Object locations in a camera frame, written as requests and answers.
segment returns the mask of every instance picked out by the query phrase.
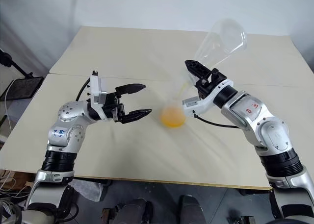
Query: tabletop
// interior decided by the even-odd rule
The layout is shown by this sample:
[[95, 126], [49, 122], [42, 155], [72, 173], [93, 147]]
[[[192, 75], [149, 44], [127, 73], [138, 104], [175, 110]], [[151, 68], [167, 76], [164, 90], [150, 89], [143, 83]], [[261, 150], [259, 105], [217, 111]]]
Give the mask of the tabletop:
[[[76, 98], [85, 76], [47, 75], [41, 88], [0, 151], [0, 168], [35, 173], [42, 165], [47, 133], [59, 107]], [[105, 78], [108, 92], [116, 86], [142, 83], [144, 90], [123, 95], [127, 112], [151, 108], [147, 117], [130, 123], [97, 122], [86, 137], [75, 161], [75, 176], [149, 180], [237, 188], [268, 189], [264, 168], [239, 129], [219, 128], [188, 118], [179, 128], [160, 123], [160, 111], [169, 100], [172, 81]], [[236, 84], [262, 100], [290, 129], [291, 141], [314, 177], [314, 93], [301, 86]], [[195, 95], [191, 88], [187, 95]], [[229, 124], [218, 107], [203, 118]]]
[[[82, 26], [51, 74], [172, 80], [206, 32]], [[245, 52], [219, 65], [235, 83], [314, 87], [314, 75], [289, 36], [248, 34]]]

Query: transparent plastic cup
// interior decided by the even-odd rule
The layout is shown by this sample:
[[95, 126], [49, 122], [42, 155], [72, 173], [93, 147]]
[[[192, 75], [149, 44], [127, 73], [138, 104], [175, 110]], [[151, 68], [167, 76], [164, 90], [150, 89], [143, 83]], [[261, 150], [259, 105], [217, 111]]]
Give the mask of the transparent plastic cup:
[[[243, 27], [232, 19], [223, 19], [214, 24], [204, 41], [195, 53], [194, 60], [212, 69], [236, 51], [247, 47], [247, 34]], [[167, 127], [179, 127], [185, 122], [182, 110], [182, 99], [189, 87], [198, 79], [190, 73], [175, 79], [176, 91], [169, 103], [162, 110], [160, 120]]]
[[232, 19], [223, 19], [214, 24], [196, 51], [194, 60], [211, 69], [246, 47], [247, 34], [243, 27]]

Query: spilled liquid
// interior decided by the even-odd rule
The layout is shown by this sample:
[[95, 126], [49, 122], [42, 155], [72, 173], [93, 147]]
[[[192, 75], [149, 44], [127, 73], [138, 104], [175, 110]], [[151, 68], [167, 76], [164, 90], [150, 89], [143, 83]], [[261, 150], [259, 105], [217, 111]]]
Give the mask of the spilled liquid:
[[180, 127], [185, 122], [185, 115], [181, 107], [167, 106], [162, 110], [160, 120], [166, 127]]

